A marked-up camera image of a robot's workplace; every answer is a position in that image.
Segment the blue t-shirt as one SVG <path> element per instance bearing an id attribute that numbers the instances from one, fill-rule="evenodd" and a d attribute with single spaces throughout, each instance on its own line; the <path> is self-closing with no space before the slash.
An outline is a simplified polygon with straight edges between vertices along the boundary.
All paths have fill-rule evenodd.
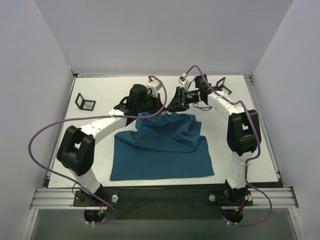
<path id="1" fill-rule="evenodd" d="M 193 114 L 148 117 L 141 113 L 136 131 L 115 134 L 111 181 L 164 180 L 213 176 L 202 123 Z"/>

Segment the silver blue leaf brooch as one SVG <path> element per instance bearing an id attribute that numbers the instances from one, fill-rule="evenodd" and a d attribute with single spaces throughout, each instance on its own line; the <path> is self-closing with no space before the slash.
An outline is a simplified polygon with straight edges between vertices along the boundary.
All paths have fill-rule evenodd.
<path id="1" fill-rule="evenodd" d="M 87 109 L 91 109 L 92 108 L 92 103 L 91 102 L 86 102 L 84 104 L 84 107 L 87 108 Z"/>

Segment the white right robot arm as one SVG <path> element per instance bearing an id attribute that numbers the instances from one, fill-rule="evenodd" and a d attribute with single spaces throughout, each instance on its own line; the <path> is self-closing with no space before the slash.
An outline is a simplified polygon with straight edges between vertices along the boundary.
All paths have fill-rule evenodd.
<path id="1" fill-rule="evenodd" d="M 232 151 L 230 171 L 226 182 L 232 191 L 248 187 L 247 175 L 250 158 L 260 150 L 261 132 L 259 116 L 256 110 L 247 110 L 243 102 L 232 103 L 232 93 L 225 86 L 223 77 L 213 86 L 208 83 L 206 75 L 193 78 L 195 90 L 189 90 L 191 82 L 185 76 L 178 79 L 180 86 L 166 110 L 170 113 L 184 112 L 190 104 L 203 102 L 208 109 L 214 109 L 227 120 L 227 145 Z"/>

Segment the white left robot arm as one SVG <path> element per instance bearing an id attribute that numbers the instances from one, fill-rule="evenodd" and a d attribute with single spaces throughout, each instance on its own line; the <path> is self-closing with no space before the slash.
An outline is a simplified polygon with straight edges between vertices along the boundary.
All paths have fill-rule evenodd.
<path id="1" fill-rule="evenodd" d="M 103 186 L 92 169 L 96 145 L 111 133 L 141 118 L 141 113 L 159 114 L 164 109 L 160 88 L 159 81 L 155 86 L 150 83 L 134 84 L 129 95 L 106 115 L 81 127 L 71 125 L 65 130 L 56 158 L 71 173 L 69 180 L 79 185 L 90 205 L 96 206 L 103 199 Z"/>

